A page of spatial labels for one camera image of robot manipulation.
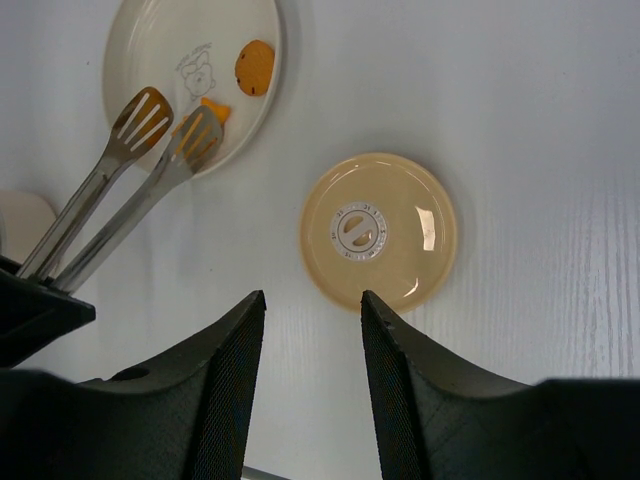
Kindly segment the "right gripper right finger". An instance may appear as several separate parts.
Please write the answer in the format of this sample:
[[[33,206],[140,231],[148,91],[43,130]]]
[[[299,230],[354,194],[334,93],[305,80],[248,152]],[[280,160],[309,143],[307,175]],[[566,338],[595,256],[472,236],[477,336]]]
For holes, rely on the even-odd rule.
[[[635,479],[639,384],[485,370],[405,322],[371,291],[361,329],[386,479]]]

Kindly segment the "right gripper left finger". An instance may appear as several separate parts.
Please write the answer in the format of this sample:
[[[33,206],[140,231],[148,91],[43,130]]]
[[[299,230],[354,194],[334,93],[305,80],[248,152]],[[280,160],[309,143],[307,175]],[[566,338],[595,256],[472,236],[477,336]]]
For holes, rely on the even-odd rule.
[[[213,324],[107,380],[3,371],[2,477],[240,478],[265,313],[265,296],[254,291]]]

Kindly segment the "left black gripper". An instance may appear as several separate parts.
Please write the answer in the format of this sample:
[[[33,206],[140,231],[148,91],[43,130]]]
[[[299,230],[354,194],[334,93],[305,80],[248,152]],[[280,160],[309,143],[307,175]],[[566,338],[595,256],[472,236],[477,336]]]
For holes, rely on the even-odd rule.
[[[55,340],[96,319],[95,307],[60,293],[51,281],[16,276],[20,264],[1,258],[1,366],[13,368]]]

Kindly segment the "beige round lid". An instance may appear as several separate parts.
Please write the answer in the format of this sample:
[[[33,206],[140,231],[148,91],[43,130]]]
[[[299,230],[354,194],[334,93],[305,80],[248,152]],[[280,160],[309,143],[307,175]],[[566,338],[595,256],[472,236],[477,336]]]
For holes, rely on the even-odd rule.
[[[456,257],[453,204],[437,178],[400,155],[368,152],[326,172],[301,210],[302,262],[317,289],[352,311],[371,290],[399,313],[446,282]]]

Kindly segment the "orange fish cookie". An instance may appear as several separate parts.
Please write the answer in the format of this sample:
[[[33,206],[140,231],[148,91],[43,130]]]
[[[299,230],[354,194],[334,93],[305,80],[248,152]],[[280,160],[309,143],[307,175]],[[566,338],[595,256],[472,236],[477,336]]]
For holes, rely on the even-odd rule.
[[[170,129],[168,141],[159,158],[194,165],[212,159],[224,141],[224,125],[219,108],[200,103]]]

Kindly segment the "orange chocolate chip cookie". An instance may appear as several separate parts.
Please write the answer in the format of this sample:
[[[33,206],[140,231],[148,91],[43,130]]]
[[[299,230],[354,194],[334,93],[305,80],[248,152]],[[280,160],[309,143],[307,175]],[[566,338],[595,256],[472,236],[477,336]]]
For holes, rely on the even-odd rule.
[[[275,62],[275,52],[264,41],[252,40],[241,50],[235,64],[236,82],[248,96],[267,93]]]

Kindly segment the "cream steel lunch container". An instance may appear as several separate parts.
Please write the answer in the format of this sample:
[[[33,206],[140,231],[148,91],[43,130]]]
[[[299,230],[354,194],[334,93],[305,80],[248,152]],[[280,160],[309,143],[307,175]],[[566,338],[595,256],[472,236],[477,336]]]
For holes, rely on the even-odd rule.
[[[22,264],[53,224],[56,214],[41,197],[2,190],[1,255]]]

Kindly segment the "cream ceramic plate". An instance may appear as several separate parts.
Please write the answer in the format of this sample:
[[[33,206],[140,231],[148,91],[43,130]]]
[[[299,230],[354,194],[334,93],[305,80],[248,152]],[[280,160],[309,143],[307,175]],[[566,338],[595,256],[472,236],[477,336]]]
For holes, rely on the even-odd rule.
[[[274,52],[268,89],[241,90],[236,62],[253,41]],[[265,120],[282,65],[283,25],[274,1],[123,1],[106,42],[102,96],[106,118],[146,86],[158,89],[180,124],[204,99],[230,110],[205,176],[237,157]]]

